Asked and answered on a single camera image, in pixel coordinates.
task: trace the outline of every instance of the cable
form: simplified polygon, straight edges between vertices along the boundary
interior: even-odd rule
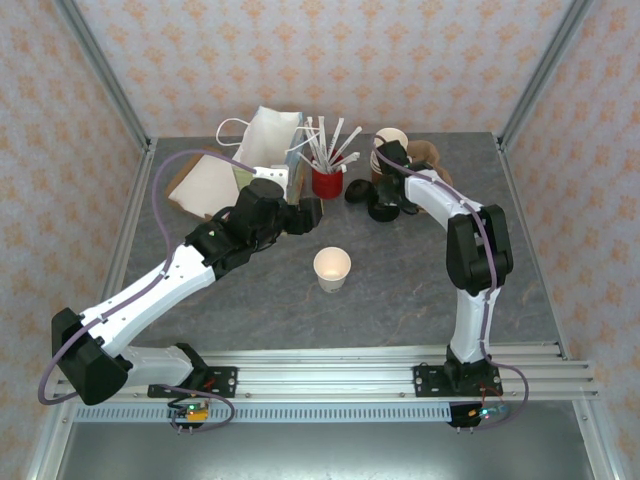
[[[378,138],[379,140],[382,140],[383,143],[386,143],[386,140],[378,135],[376,135],[375,138]],[[522,379],[522,383],[524,385],[524,396],[522,398],[522,403],[520,404],[518,409],[515,412],[513,412],[513,415],[496,423],[491,423],[489,425],[481,425],[479,427],[476,427],[474,430],[488,430],[490,428],[495,428],[499,425],[504,425],[505,423],[508,423],[514,420],[515,418],[517,418],[522,413],[525,406],[527,405],[527,402],[529,401],[529,381],[527,380],[527,377],[525,377],[524,373],[522,373],[522,371],[518,367],[515,367],[513,365],[505,365],[503,363],[494,362],[491,359],[491,357],[487,354],[487,350],[485,348],[485,341],[487,337],[487,327],[489,325],[489,311],[490,311],[489,300],[491,299],[491,294],[498,288],[498,275],[496,273],[496,266],[493,259],[493,253],[491,252],[489,236],[487,235],[487,231],[484,228],[484,224],[482,223],[482,220],[480,219],[480,216],[478,215],[478,213],[473,209],[471,205],[469,205],[465,201],[465,199],[462,196],[460,196],[460,194],[455,189],[453,189],[452,187],[450,187],[449,185],[447,185],[446,183],[440,180],[436,180],[434,178],[428,177],[427,175],[422,175],[418,172],[414,172],[413,170],[410,170],[406,167],[403,167],[401,165],[398,165],[397,163],[392,162],[387,157],[382,155],[382,153],[380,153],[380,151],[376,147],[375,138],[374,138],[374,141],[372,142],[373,151],[375,152],[376,156],[380,160],[382,160],[384,163],[386,163],[390,167],[395,168],[396,170],[399,170],[400,172],[406,175],[413,175],[422,180],[426,180],[430,184],[435,185],[436,187],[439,187],[440,189],[447,192],[455,200],[460,202],[460,204],[466,210],[469,211],[469,213],[473,217],[474,222],[478,226],[478,231],[480,232],[480,237],[482,238],[482,245],[484,246],[485,252],[487,254],[487,262],[489,263],[489,273],[491,275],[491,286],[489,287],[489,289],[487,290],[487,293],[485,294],[484,308],[482,312],[482,327],[480,329],[480,351],[482,352],[482,356],[487,361],[487,363],[489,363],[489,365],[492,365],[497,368],[506,368],[507,370],[511,370],[512,372],[515,372]]]
[[[204,397],[204,398],[211,398],[213,400],[219,400],[222,403],[224,403],[226,406],[229,407],[229,410],[230,410],[229,416],[227,418],[225,418],[223,421],[217,422],[217,423],[208,423],[207,425],[204,425],[204,426],[199,427],[197,429],[190,428],[189,432],[191,434],[207,432],[209,430],[213,430],[213,429],[216,429],[216,428],[224,427],[225,425],[228,425],[229,422],[231,422],[231,420],[233,420],[233,418],[236,416],[236,407],[233,406],[233,403],[231,403],[231,401],[229,399],[221,397],[220,395],[216,395],[215,393],[199,392],[197,390],[189,390],[187,388],[181,388],[181,387],[172,387],[170,385],[160,385],[160,387],[162,387],[162,388],[164,388],[166,390],[173,390],[174,392],[178,392],[178,393],[185,393],[187,395],[196,395],[198,397]],[[185,406],[185,407],[183,407],[183,408],[181,408],[179,410],[176,410],[175,412],[173,412],[173,415],[171,416],[171,426],[178,433],[180,433],[182,431],[183,427],[176,423],[176,417],[178,416],[178,414],[186,411],[187,408],[188,407]]]
[[[151,206],[153,208],[153,215],[156,219],[156,223],[158,224],[158,228],[160,229],[160,233],[162,233],[162,237],[164,238],[164,242],[165,242],[165,246],[167,248],[167,257],[166,260],[164,262],[164,265],[162,267],[162,270],[160,271],[160,273],[146,286],[144,287],[142,290],[140,290],[139,292],[133,294],[131,297],[127,298],[126,300],[124,300],[123,302],[119,303],[118,305],[110,308],[109,310],[107,310],[106,312],[102,313],[101,315],[98,316],[98,318],[95,318],[94,320],[92,320],[91,322],[89,322],[88,324],[86,324],[85,326],[83,326],[82,328],[80,328],[80,330],[78,330],[76,333],[74,333],[61,347],[60,349],[53,355],[53,357],[51,358],[51,361],[47,364],[47,366],[44,369],[44,373],[42,374],[42,378],[40,378],[40,383],[38,384],[38,400],[40,401],[41,404],[43,405],[57,405],[59,403],[65,402],[67,400],[69,400],[70,398],[73,398],[75,396],[78,395],[77,392],[73,392],[73,393],[69,393],[67,395],[64,395],[62,397],[58,397],[58,398],[46,398],[45,396],[45,388],[47,386],[47,382],[49,381],[49,377],[51,376],[51,372],[53,372],[53,369],[56,367],[56,365],[58,364],[58,362],[60,361],[60,359],[65,355],[65,353],[67,353],[67,351],[75,344],[75,342],[82,337],[85,333],[87,333],[89,330],[91,330],[93,327],[95,327],[96,325],[98,325],[101,322],[105,322],[108,320],[108,318],[113,315],[114,313],[118,312],[119,310],[125,308],[126,306],[132,304],[133,302],[135,302],[136,300],[138,300],[139,298],[143,297],[144,295],[146,295],[148,292],[150,292],[156,285],[158,285],[158,283],[160,283],[160,281],[164,278],[166,272],[169,271],[169,267],[171,266],[171,262],[173,261],[173,254],[175,252],[175,249],[173,249],[171,247],[171,238],[169,235],[169,231],[167,230],[167,227],[165,226],[164,222],[162,221],[162,217],[160,215],[160,209],[158,207],[158,186],[160,183],[160,177],[162,176],[163,172],[165,171],[165,169],[169,166],[169,164],[173,163],[175,160],[184,157],[185,155],[195,155],[195,154],[202,154],[202,155],[211,155],[212,157],[216,157],[220,160],[224,160],[227,163],[230,163],[231,165],[241,168],[243,170],[246,170],[250,173],[256,173],[255,169],[244,165],[240,162],[237,162],[229,157],[226,157],[220,153],[217,152],[212,152],[210,150],[203,150],[203,149],[199,149],[199,148],[191,148],[188,150],[182,150],[180,152],[174,153],[173,155],[171,155],[170,157],[166,158],[162,164],[160,165],[160,168],[158,168],[158,171],[156,172],[156,175],[153,179],[153,185],[151,188]]]

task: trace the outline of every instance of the white straw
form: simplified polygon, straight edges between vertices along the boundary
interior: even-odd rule
[[[318,117],[318,123],[320,124],[320,153],[322,154],[322,158],[324,160],[328,160],[329,155],[327,154],[327,136],[324,131],[324,117]]]
[[[342,129],[342,124],[344,123],[344,118],[340,117],[338,119],[338,125],[336,126],[336,131],[333,132],[333,138],[331,139],[331,144],[329,145],[329,150],[327,150],[327,156],[333,155],[333,149],[336,148],[336,143],[338,141],[338,135],[340,135],[340,130]]]
[[[351,155],[344,157],[342,160],[336,163],[331,164],[331,168],[336,170],[340,165],[347,165],[349,163],[355,162],[360,158],[360,152],[354,152]]]
[[[323,171],[320,170],[319,167],[317,167],[311,160],[309,160],[307,157],[305,157],[301,152],[298,152],[298,156],[303,159],[305,162],[307,162],[309,164],[309,166],[311,168],[313,168],[316,172],[318,173],[325,173]]]
[[[351,135],[349,135],[349,138],[347,138],[347,140],[342,144],[340,149],[336,153],[333,154],[333,156],[329,160],[329,163],[335,161],[335,159],[338,158],[342,152],[344,152],[344,149],[347,148],[347,146],[351,143],[351,141],[355,138],[355,136],[357,134],[359,134],[361,131],[362,131],[362,127],[357,127],[353,131],[353,133]]]

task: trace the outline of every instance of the black mounting bracket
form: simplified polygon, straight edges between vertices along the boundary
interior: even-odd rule
[[[502,395],[502,380],[497,367],[486,360],[461,363],[447,347],[444,365],[426,363],[413,367],[413,386],[416,397],[487,397]],[[489,387],[484,392],[482,386]]]
[[[235,398],[238,386],[237,367],[207,367],[204,375],[204,383],[193,390],[214,393],[224,398]],[[166,390],[160,385],[149,385],[147,390],[149,398],[178,398],[182,393]]]

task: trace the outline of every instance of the paper bag handle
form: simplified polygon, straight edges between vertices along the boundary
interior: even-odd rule
[[[240,119],[240,118],[227,118],[226,120],[223,120],[222,122],[220,122],[220,125],[218,125],[218,130],[216,130],[216,141],[222,145],[223,147],[234,147],[236,145],[240,145],[242,142],[238,142],[238,143],[222,143],[220,141],[220,130],[222,129],[222,126],[227,123],[230,122],[231,120],[235,120],[236,122],[240,122],[240,123],[244,123],[247,127],[249,126],[249,122],[245,122],[244,120]]]

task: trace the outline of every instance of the metal frame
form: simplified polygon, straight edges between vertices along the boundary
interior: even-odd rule
[[[562,58],[562,54],[566,51],[569,42],[582,24],[582,20],[592,3],[593,0],[574,0],[569,7],[567,14],[560,23],[558,31],[553,37],[553,40],[551,40],[544,55],[542,55],[542,59],[536,67],[531,80],[529,80],[516,108],[507,121],[502,134],[498,137],[500,150],[506,151],[509,145],[515,142],[520,128],[529,113],[533,110],[536,100],[553,75],[556,66]]]
[[[413,402],[416,400],[412,367],[426,362],[442,365],[446,346],[374,347],[308,350],[249,350],[202,355],[212,366],[238,367],[234,402]],[[515,365],[527,376],[531,400],[582,400],[598,397],[589,362],[563,360],[557,344],[493,345],[493,358]],[[502,369],[505,398],[522,399],[520,377]],[[72,391],[58,381],[54,395]],[[147,388],[123,388],[107,402],[166,402],[149,399]],[[455,402],[459,397],[433,397],[429,401]]]
[[[91,33],[78,4],[75,0],[56,0],[55,3],[58,5],[60,13],[69,24],[69,28],[87,55],[87,59],[93,66],[96,75],[98,75],[102,85],[113,100],[129,133],[141,148],[146,148],[149,144],[149,137],[124,93],[120,82],[118,82],[115,73],[113,73],[104,52],[93,36],[93,33]]]
[[[534,264],[541,279],[535,250],[529,236],[517,191],[506,159],[508,146],[515,138],[532,111],[540,93],[560,61],[569,41],[579,28],[593,0],[575,0],[563,19],[558,32],[545,51],[540,64],[520,98],[506,127],[497,139],[509,188],[518,216],[523,224],[529,248],[534,252]],[[89,30],[74,0],[56,0],[62,15],[86,52],[97,75],[105,85],[116,108],[122,115],[133,138],[145,148],[128,206],[121,222],[121,234],[113,252],[113,262],[105,280],[101,299],[115,294],[121,287],[127,258],[133,242],[135,226],[140,213],[144,191],[148,181],[155,141],[149,141],[135,111],[118,83],[104,53]],[[561,345],[494,345],[495,358],[520,366],[531,380],[532,400],[572,401],[576,418],[585,442],[585,448],[596,478],[625,479],[623,467],[614,447],[607,412],[598,395],[588,362],[569,360],[564,350],[566,336],[558,325]],[[368,402],[370,404],[411,405],[416,403],[410,367],[427,361],[440,364],[444,361],[444,347],[385,347],[336,350],[287,350],[221,352],[205,356],[205,361],[215,365],[235,365],[242,375],[237,388],[235,403],[251,407],[278,405],[283,402],[320,402],[334,404]],[[508,371],[501,373],[505,398],[518,401],[522,397],[522,385]],[[55,393],[68,391],[65,379],[55,385]],[[108,405],[153,404],[142,388],[121,391]],[[432,398],[426,403],[455,401],[455,398]],[[37,444],[27,478],[56,478],[61,466],[71,427],[82,404],[70,401],[50,409],[41,438]]]

